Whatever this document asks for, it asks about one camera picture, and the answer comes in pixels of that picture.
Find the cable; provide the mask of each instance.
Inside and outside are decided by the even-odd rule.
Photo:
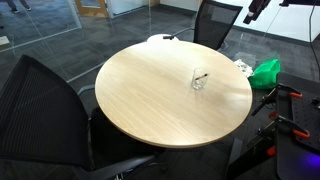
[[[311,41],[311,18],[312,18],[312,14],[313,14],[314,8],[316,7],[316,3],[317,3],[317,0],[314,0],[313,8],[312,8],[312,11],[311,11],[310,17],[309,17],[309,43],[310,43],[310,47],[311,47],[311,49],[312,49],[314,58],[316,59],[316,63],[317,63],[317,66],[318,66],[318,73],[319,73],[319,77],[318,77],[318,78],[319,78],[319,81],[320,81],[320,65],[319,65],[319,60],[318,60],[318,58],[317,58],[316,52],[314,51],[314,48],[313,48],[313,45],[312,45],[312,41]]]

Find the green bag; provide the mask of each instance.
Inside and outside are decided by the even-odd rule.
[[[280,72],[278,59],[270,59],[260,64],[254,75],[249,78],[253,89],[272,89],[276,85],[276,76]]]

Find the glass cup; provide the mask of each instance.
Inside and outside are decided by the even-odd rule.
[[[192,87],[197,90],[204,89],[209,75],[208,69],[196,68],[193,72]]]

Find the wooden tabletop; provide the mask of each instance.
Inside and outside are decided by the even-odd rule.
[[[193,70],[210,71],[205,89]],[[112,56],[96,79],[96,97],[121,131],[152,145],[197,147],[236,129],[251,108],[247,78],[226,56],[185,41],[152,41]]]

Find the mesh chair back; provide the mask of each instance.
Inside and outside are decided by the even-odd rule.
[[[0,158],[90,170],[87,125],[76,92],[23,55],[0,92]]]
[[[218,50],[242,7],[203,0],[194,32],[194,42]]]

